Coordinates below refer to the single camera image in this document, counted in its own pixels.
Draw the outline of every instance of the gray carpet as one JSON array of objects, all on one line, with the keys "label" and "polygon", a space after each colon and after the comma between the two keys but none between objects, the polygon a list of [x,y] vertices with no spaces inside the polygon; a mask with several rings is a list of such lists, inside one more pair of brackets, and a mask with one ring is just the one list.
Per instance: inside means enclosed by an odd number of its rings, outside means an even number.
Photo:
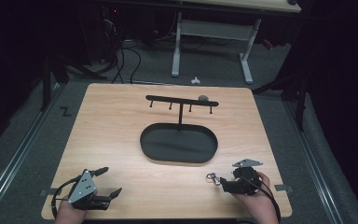
[{"label": "gray carpet", "polygon": [[[134,42],[126,43],[126,45],[129,47],[134,45]],[[182,51],[181,74],[178,78],[172,78],[173,46],[170,42],[159,42],[154,47],[139,43],[133,49],[141,54],[142,60],[133,80],[192,85],[191,80],[197,77],[201,81],[201,86],[255,89],[275,78],[290,49],[290,46],[285,46],[268,50],[263,46],[254,45],[249,64],[255,83],[249,86],[244,83],[241,65],[238,61],[238,53],[243,43],[235,42],[225,46],[203,43],[199,49],[191,50],[199,45],[200,43],[194,42],[184,43],[186,49]],[[138,56],[130,50],[124,50],[124,54],[125,63],[121,75],[127,82],[138,63]],[[94,64],[91,69],[99,70],[102,67],[104,65]],[[51,106],[41,129],[31,144],[28,155],[0,202],[0,223],[52,223],[40,216],[46,199],[45,196],[40,196],[40,191],[50,187],[87,86],[93,82],[111,82],[116,72],[115,68],[106,73],[108,79],[105,81],[71,75],[70,82],[62,89],[62,93]],[[304,143],[298,135],[296,125],[293,124],[293,118],[288,112],[286,103],[281,101],[278,91],[267,91],[256,95],[255,99],[281,171],[283,183],[292,189],[288,196],[293,207],[293,214],[283,218],[282,223],[330,223],[306,163],[302,149]],[[13,116],[0,139],[0,174],[10,162],[22,138],[39,114],[40,106],[41,85],[39,84],[28,101]],[[67,114],[70,116],[63,115],[62,107],[68,108]],[[303,134],[324,172],[333,197],[337,200],[343,223],[358,223],[358,203],[355,195],[351,192],[345,176],[341,173],[339,165],[325,142],[309,98],[304,127]],[[188,222],[212,223],[207,220]]]}]

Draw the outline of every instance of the black stand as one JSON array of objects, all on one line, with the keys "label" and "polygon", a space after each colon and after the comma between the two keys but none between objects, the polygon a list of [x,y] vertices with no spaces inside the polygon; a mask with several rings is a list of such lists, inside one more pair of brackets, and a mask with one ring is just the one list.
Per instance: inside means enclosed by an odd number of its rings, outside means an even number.
[{"label": "black stand", "polygon": [[210,160],[217,150],[217,138],[208,128],[195,124],[182,123],[184,105],[218,106],[217,102],[188,100],[165,96],[147,95],[146,99],[179,104],[178,123],[154,123],[144,129],[141,134],[141,148],[143,153],[155,161],[179,161],[203,163]]}]

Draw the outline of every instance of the metal frame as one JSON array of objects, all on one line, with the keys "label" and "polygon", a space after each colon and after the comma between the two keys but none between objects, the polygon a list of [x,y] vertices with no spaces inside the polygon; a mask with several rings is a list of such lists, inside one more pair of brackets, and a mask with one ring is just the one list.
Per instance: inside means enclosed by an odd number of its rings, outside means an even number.
[{"label": "metal frame", "polygon": [[173,52],[172,72],[173,77],[179,76],[180,70],[180,41],[182,35],[197,35],[224,39],[235,39],[246,41],[244,53],[240,54],[240,61],[242,66],[243,76],[247,84],[252,84],[252,74],[249,69],[248,57],[255,42],[258,28],[260,26],[260,19],[255,21],[253,26],[234,25],[207,21],[189,21],[182,19],[182,13],[178,13],[177,27],[176,27],[176,43]]}]

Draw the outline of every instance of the human hand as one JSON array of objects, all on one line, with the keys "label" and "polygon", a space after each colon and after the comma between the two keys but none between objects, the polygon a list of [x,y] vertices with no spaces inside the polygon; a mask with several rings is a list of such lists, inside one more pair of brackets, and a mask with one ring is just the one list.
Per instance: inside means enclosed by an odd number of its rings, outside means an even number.
[{"label": "human hand", "polygon": [[[257,172],[261,181],[265,185],[261,185],[261,189],[269,193],[269,178],[263,173]],[[271,199],[261,190],[254,195],[232,194],[234,198],[245,205],[251,217],[259,224],[278,224],[275,207]]]},{"label": "human hand", "polygon": [[68,203],[68,196],[63,197],[55,224],[80,224],[86,218],[87,210],[75,209]]}]

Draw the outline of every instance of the wooden table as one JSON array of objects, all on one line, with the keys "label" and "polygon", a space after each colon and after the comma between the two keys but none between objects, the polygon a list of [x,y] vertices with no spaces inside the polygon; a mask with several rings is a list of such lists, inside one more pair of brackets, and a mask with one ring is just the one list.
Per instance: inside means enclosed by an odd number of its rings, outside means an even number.
[{"label": "wooden table", "polygon": [[[144,128],[156,122],[175,123],[178,106],[150,102],[146,95],[198,99],[206,95],[218,107],[184,109],[183,123],[212,130],[218,140],[214,157],[205,163],[152,161],[140,146]],[[231,165],[242,159],[264,162],[256,166],[271,181],[271,190],[283,217],[292,213],[285,191],[276,191],[282,179],[252,92],[245,88],[91,84],[78,112],[51,187],[56,189],[84,169],[104,166],[109,171],[93,178],[98,194],[107,196],[118,188],[120,195],[106,211],[89,211],[88,219],[134,218],[239,218],[246,210],[222,187],[206,180],[215,172],[232,180]],[[69,192],[70,186],[62,191]],[[47,197],[42,217],[53,219]]]}]

